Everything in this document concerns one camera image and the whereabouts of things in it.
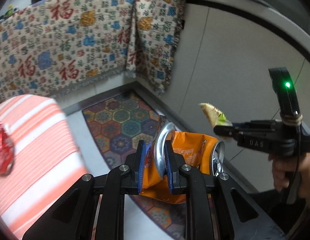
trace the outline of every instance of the black handheld device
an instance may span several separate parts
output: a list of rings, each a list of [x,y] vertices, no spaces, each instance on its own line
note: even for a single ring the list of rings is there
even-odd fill
[[[310,153],[310,129],[302,121],[294,83],[286,67],[269,69],[273,90],[276,93],[281,121],[262,120],[234,123],[233,126],[217,125],[216,135],[233,137],[237,145],[279,157],[297,156],[295,172],[287,172],[290,185],[283,192],[284,202],[293,204],[301,182],[298,173],[300,156]]]

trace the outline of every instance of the patterned tablecloth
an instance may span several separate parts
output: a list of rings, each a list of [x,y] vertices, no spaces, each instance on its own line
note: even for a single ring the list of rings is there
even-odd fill
[[[125,72],[163,94],[185,0],[44,0],[0,25],[0,102],[57,97]]]

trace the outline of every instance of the hexagon tile pattern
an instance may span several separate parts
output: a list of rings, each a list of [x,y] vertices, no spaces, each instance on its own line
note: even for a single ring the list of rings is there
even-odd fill
[[[136,93],[127,91],[83,110],[101,156],[112,169],[134,153],[138,141],[153,142],[159,115]],[[169,204],[145,196],[130,196],[139,208],[175,240],[185,239],[185,204]]]

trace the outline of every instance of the yellow plastic bag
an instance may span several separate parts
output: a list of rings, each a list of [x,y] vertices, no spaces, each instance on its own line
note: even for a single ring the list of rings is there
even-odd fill
[[[158,132],[162,127],[163,116],[161,116]],[[175,153],[183,155],[186,164],[197,167],[202,173],[210,173],[211,152],[218,140],[214,137],[188,132],[175,132],[172,147]],[[141,195],[162,200],[168,203],[183,203],[185,202],[185,195],[171,195],[168,188],[167,176],[163,178],[158,173],[154,160],[155,142],[147,151],[143,185]]]

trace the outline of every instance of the crushed red can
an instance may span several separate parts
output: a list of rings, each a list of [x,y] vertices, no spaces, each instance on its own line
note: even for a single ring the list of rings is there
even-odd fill
[[[14,163],[14,145],[8,126],[0,122],[0,175],[8,175]]]

